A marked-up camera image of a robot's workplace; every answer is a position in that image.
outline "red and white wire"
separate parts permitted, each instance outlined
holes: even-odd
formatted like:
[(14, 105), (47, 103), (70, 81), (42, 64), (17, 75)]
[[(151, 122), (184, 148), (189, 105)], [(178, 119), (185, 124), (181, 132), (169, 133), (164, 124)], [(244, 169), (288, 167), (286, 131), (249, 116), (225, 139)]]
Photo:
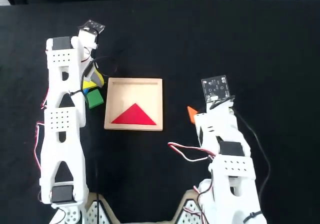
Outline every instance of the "red and white wire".
[(47, 101), (48, 93), (49, 93), (49, 88), (47, 89), (45, 98), (44, 98), (44, 100), (43, 100), (42, 103), (41, 103), (41, 109), (47, 108), (47, 106), (46, 106), (46, 101)]
[(209, 151), (209, 150), (207, 150), (207, 149), (204, 149), (204, 148), (183, 146), (183, 145), (181, 145), (181, 144), (173, 143), (173, 142), (169, 142), (169, 143), (168, 143), (168, 146), (169, 146), (170, 148), (172, 148), (173, 150), (175, 150), (177, 153), (179, 153), (184, 159), (186, 159), (186, 160), (189, 161), (189, 162), (198, 162), (198, 161), (206, 160), (206, 159), (208, 159), (208, 157), (199, 158), (199, 159), (189, 159), (189, 158), (187, 158), (187, 157), (185, 156), (185, 154), (184, 154), (182, 151), (180, 151), (177, 147), (186, 148), (186, 149), (199, 150), (199, 151), (203, 151), (203, 152), (208, 153), (209, 156), (215, 156), (214, 153), (212, 153), (211, 151)]
[(197, 215), (198, 217), (200, 217), (200, 215), (201, 215), (201, 212), (194, 212), (194, 211), (191, 211), (189, 208), (186, 208), (186, 207), (183, 207), (183, 210), (186, 213), (190, 213), (191, 215)]
[(199, 189), (198, 189), (196, 186), (193, 186), (193, 190), (194, 190), (196, 193), (200, 194), (200, 191), (199, 191)]
[(174, 142), (168, 142), (168, 145), (169, 145), (169, 146), (174, 146), (174, 147), (179, 147), (179, 148), (195, 149), (195, 150), (199, 150), (199, 151), (206, 152), (206, 153), (208, 153), (208, 154), (211, 155), (211, 156), (216, 156), (213, 152), (211, 152), (210, 150), (205, 149), (205, 148), (184, 146), (184, 145), (181, 145), (181, 144), (179, 144), (179, 143), (174, 143)]
[(37, 166), (41, 170), (41, 165), (40, 165), (40, 162), (38, 160), (37, 153), (36, 153), (37, 146), (38, 146), (38, 141), (39, 141), (40, 125), (44, 126), (45, 124), (43, 122), (41, 122), (41, 121), (37, 121), (37, 123), (35, 125), (35, 144), (34, 144), (34, 149), (33, 149), (33, 155), (34, 155), (34, 159), (36, 161)]

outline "yellow block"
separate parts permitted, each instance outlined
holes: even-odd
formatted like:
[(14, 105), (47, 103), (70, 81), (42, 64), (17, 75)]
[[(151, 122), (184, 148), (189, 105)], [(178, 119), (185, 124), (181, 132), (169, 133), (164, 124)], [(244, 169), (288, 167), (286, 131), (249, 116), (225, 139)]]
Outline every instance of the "yellow block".
[[(95, 73), (98, 75), (100, 82), (103, 85), (105, 83), (105, 80), (103, 79), (102, 75), (97, 70), (95, 70)], [(94, 88), (94, 87), (97, 87), (97, 84), (92, 81), (89, 81), (89, 82), (83, 81), (83, 86), (84, 86), (83, 89)]]

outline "circuit board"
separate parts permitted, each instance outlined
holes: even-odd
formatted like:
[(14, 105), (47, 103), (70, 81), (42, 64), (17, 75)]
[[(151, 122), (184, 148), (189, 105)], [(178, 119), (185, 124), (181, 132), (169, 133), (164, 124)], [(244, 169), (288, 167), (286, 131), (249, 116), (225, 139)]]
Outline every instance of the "circuit board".
[(230, 97), (229, 87), (225, 75), (201, 80), (206, 103), (223, 100)]

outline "orange puzzle piece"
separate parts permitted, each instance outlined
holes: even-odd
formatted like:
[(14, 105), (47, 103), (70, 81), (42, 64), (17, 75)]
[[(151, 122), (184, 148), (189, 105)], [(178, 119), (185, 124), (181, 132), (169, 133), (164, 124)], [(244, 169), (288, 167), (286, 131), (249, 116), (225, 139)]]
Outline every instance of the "orange puzzle piece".
[(195, 114), (197, 114), (198, 112), (189, 106), (187, 107), (187, 109), (189, 113), (190, 122), (195, 124)]

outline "wooden base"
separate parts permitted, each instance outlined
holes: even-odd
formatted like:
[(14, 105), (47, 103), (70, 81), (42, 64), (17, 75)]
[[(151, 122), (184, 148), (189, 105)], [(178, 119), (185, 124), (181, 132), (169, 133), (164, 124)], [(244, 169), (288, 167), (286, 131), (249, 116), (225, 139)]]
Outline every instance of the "wooden base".
[[(163, 92), (162, 79), (157, 78), (109, 78), (105, 106), (105, 129), (162, 131), (163, 129)], [(141, 109), (149, 124), (141, 124), (141, 117), (136, 120), (126, 120), (119, 116), (132, 106)]]

